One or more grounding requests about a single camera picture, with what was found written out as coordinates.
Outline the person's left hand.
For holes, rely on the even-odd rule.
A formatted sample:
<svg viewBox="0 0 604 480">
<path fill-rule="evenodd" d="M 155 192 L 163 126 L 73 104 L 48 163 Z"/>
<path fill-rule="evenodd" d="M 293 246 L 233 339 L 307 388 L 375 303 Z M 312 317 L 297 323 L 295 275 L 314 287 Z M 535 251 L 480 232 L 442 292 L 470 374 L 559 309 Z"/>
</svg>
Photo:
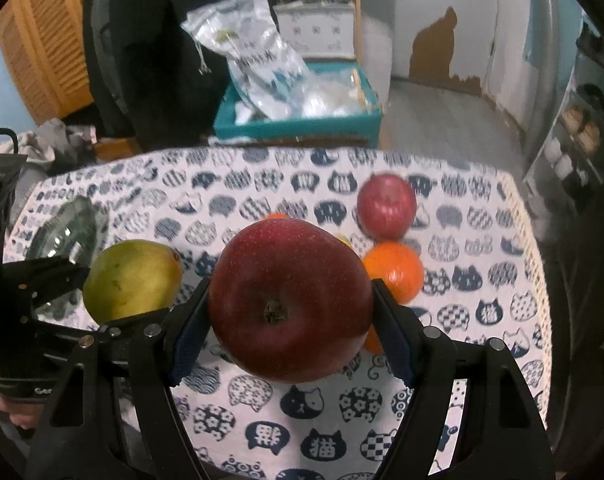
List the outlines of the person's left hand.
<svg viewBox="0 0 604 480">
<path fill-rule="evenodd" d="M 42 404 L 14 403 L 0 394 L 0 416 L 6 415 L 14 426 L 34 429 L 43 413 Z"/>
</svg>

